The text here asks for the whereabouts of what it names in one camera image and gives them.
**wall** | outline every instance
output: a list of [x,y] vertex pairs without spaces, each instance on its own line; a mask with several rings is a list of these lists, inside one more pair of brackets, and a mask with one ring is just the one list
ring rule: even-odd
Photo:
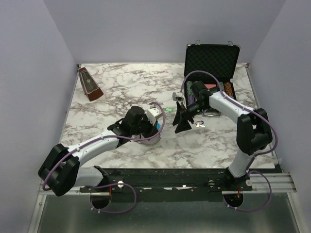
[[42,0],[2,0],[0,22],[0,232],[25,233],[77,68]]
[[184,62],[186,45],[242,47],[250,62],[285,0],[44,0],[78,63]]
[[252,61],[261,106],[275,125],[276,150],[290,171],[311,229],[311,1],[287,0]]

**cable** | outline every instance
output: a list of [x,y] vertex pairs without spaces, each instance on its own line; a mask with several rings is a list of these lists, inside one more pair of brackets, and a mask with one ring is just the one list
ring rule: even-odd
[[266,208],[270,204],[271,199],[272,199],[272,188],[271,188],[270,182],[268,181],[268,178],[259,171],[250,171],[247,175],[250,176],[250,174],[253,174],[253,173],[257,173],[257,174],[261,175],[268,183],[270,193],[269,193],[269,198],[266,201],[266,203],[264,203],[261,207],[259,207],[257,209],[252,209],[252,210],[241,209],[241,208],[237,208],[237,207],[233,207],[233,206],[229,205],[227,203],[227,201],[225,200],[225,197],[223,196],[223,201],[228,208],[233,209],[233,210],[237,210],[237,211],[242,211],[242,212],[254,212],[254,211],[262,210],[263,208]]
[[[126,140],[146,141],[146,140],[150,140],[150,139],[152,139],[152,138],[158,136],[158,135],[162,132],[162,130],[163,130],[163,128],[164,128],[164,125],[165,125],[165,117],[166,117],[166,116],[165,116],[165,112],[164,112],[163,108],[161,107],[161,105],[160,105],[159,103],[157,103],[157,102],[151,102],[150,105],[151,105],[151,104],[155,104],[156,106],[158,106],[159,109],[161,110],[162,116],[163,116],[163,123],[162,123],[162,125],[161,125],[161,128],[159,129],[159,131],[158,131],[155,135],[153,135],[153,136],[151,136],[151,137],[147,137],[147,138],[131,138],[131,137],[125,137],[125,136],[119,136],[119,135],[106,135],[106,136],[103,136],[103,137],[94,138],[93,140],[91,140],[91,141],[89,141],[89,142],[87,142],[87,143],[81,145],[81,146],[79,147],[79,149],[82,149],[82,148],[84,148],[84,147],[86,147],[86,146],[88,146],[88,145],[90,145],[90,144],[93,144],[94,142],[97,142],[97,141],[100,141],[100,140],[104,140],[104,139],[106,139],[106,138],[112,138],[112,137],[114,137],[114,138],[126,139]],[[49,191],[49,190],[51,190],[50,188],[47,188],[47,187],[46,187],[49,178],[52,176],[53,172],[55,172],[55,170],[58,168],[58,166],[59,166],[63,161],[65,161],[69,156],[71,156],[73,153],[75,153],[75,152],[77,152],[77,148],[75,148],[74,150],[70,151],[70,152],[69,152],[68,154],[66,154],[63,158],[61,158],[61,159],[58,161],[58,163],[50,170],[50,172],[48,173],[47,177],[45,178],[45,180],[44,180],[44,182],[43,182],[43,184],[42,184],[42,186],[43,186],[42,189],[43,189],[44,191]]]
[[[103,185],[103,186],[98,186],[98,187],[92,187],[92,188],[96,188],[96,189],[97,189],[97,188],[108,188],[108,187],[117,186],[117,185],[120,185],[120,184],[119,184],[119,183],[111,183],[111,184],[107,184],[107,185]],[[137,194],[136,194],[136,191],[135,191],[135,189],[134,189],[132,186],[130,186],[130,185],[127,184],[127,183],[122,183],[122,185],[125,185],[125,186],[129,187],[129,188],[133,191],[133,194],[134,194],[134,201],[133,201],[133,204],[132,204],[130,207],[128,207],[128,208],[125,209],[125,210],[121,210],[121,211],[108,211],[108,210],[103,210],[103,209],[97,209],[97,208],[94,207],[94,205],[93,205],[93,200],[91,199],[91,200],[90,200],[90,204],[91,204],[91,206],[92,206],[91,210],[93,210],[93,209],[94,209],[94,210],[97,210],[98,213],[99,213],[99,212],[102,212],[102,213],[107,213],[107,214],[124,214],[124,213],[130,211],[131,209],[133,209],[133,208],[135,207],[136,201],[137,201]]]
[[260,152],[260,153],[258,153],[258,154],[255,154],[254,157],[257,157],[258,155],[268,154],[268,153],[270,153],[270,152],[272,152],[272,151],[274,151],[274,150],[276,149],[276,147],[277,147],[277,145],[278,145],[278,135],[277,135],[277,133],[276,133],[275,128],[270,124],[270,122],[269,122],[266,118],[264,118],[263,116],[261,116],[261,115],[259,115],[258,113],[254,112],[253,110],[248,109],[248,108],[245,108],[244,106],[240,105],[240,104],[237,103],[234,99],[232,99],[230,96],[228,96],[226,93],[224,93],[224,92],[223,92],[223,89],[222,89],[222,87],[221,87],[221,84],[219,83],[218,79],[217,79],[214,75],[212,75],[212,74],[210,74],[210,73],[208,73],[208,72],[206,72],[206,71],[203,71],[203,70],[195,70],[195,71],[192,71],[192,72],[190,72],[189,74],[187,74],[186,77],[184,78],[184,81],[183,81],[183,83],[181,84],[180,92],[183,91],[183,88],[184,88],[184,85],[185,85],[186,80],[189,78],[189,76],[190,76],[191,74],[194,74],[194,73],[203,73],[203,74],[207,74],[207,75],[211,76],[211,77],[216,81],[216,83],[217,83],[217,85],[218,85],[218,87],[219,87],[219,91],[220,91],[221,95],[222,95],[225,99],[227,99],[230,103],[236,105],[237,107],[239,107],[239,108],[241,108],[241,109],[243,109],[243,110],[245,110],[245,111],[247,111],[247,112],[249,112],[249,113],[254,114],[255,116],[259,117],[261,120],[263,120],[267,125],[269,125],[269,127],[271,128],[271,130],[272,130],[273,133],[274,133],[274,136],[275,136],[275,139],[276,139],[276,140],[275,140],[275,143],[274,143],[273,147],[272,147],[270,150],[265,151],[265,152]]

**marble table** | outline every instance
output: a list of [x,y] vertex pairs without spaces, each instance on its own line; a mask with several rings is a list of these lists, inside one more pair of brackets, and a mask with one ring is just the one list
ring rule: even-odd
[[[149,108],[159,102],[176,109],[172,93],[183,81],[184,64],[84,64],[104,95],[89,102],[80,81],[74,91],[63,132],[62,143],[73,145],[99,135],[109,125],[123,118],[132,105]],[[255,98],[243,64],[237,65],[233,85],[238,101],[256,107]],[[100,165],[118,168],[224,168],[238,149],[236,125],[226,116],[195,119],[205,128],[174,133],[176,112],[166,113],[167,122],[161,140],[154,146],[127,143],[87,162],[84,167]],[[252,167],[273,168],[272,155],[259,156]]]

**keys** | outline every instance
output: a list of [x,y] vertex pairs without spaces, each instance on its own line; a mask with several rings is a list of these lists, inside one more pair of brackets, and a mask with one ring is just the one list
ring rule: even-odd
[[204,122],[203,122],[202,120],[197,121],[197,122],[195,123],[195,127],[203,127],[203,128],[205,128],[205,125],[203,125],[203,124],[204,124]]

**marble tabletop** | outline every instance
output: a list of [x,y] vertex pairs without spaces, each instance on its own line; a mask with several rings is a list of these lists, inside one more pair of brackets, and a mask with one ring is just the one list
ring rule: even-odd
[[[183,81],[184,64],[84,64],[104,95],[89,102],[80,81],[74,91],[63,132],[66,146],[81,143],[103,132],[109,125],[123,118],[132,105],[149,108],[152,101],[163,107],[176,109],[172,93],[178,92]],[[237,100],[256,107],[255,98],[245,66],[236,66],[233,85]],[[161,140],[146,146],[127,143],[107,151],[84,167],[119,168],[224,168],[233,161],[238,149],[236,125],[226,116],[202,117],[205,128],[174,133],[172,122],[176,111],[166,113],[167,121]],[[273,168],[272,155],[256,158],[252,167]]]

